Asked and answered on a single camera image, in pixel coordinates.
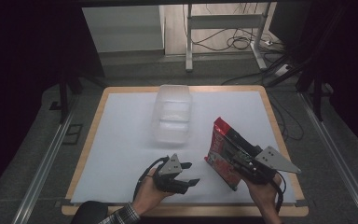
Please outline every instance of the plaid sleeve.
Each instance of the plaid sleeve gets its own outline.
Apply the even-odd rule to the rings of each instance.
[[[133,224],[140,220],[130,203],[115,211],[99,224]]]

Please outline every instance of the transparent plastic container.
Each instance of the transparent plastic container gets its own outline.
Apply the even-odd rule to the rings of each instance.
[[[192,97],[188,86],[159,87],[153,110],[152,129],[156,140],[183,144],[188,138]]]

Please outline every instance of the gray floor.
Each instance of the gray floor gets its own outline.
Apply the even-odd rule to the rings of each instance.
[[[103,55],[106,77],[100,78],[109,86],[158,86],[161,84],[227,85],[261,84],[252,54],[198,55],[194,71],[185,71],[185,57],[164,57],[159,54]],[[268,82],[274,76],[266,77]],[[284,217],[285,223],[358,223],[358,207],[340,172],[296,92],[297,77],[267,89],[274,113],[292,161],[303,171],[298,176],[310,213],[306,217]],[[62,145],[42,188],[28,223],[70,223],[71,217],[61,213],[61,205],[71,181],[82,146],[87,137],[93,115],[103,89],[81,78],[84,86],[79,95],[71,124],[82,124],[77,144]],[[43,159],[54,134],[59,128],[60,111],[49,110],[59,101],[57,87],[47,90],[34,125],[24,139],[19,152],[0,179],[0,223],[11,223],[34,174]],[[324,126],[334,139],[345,162],[358,181],[358,139],[339,118],[334,108],[323,98]],[[67,136],[63,142],[74,139]],[[145,219],[144,223],[246,223],[241,218]]]

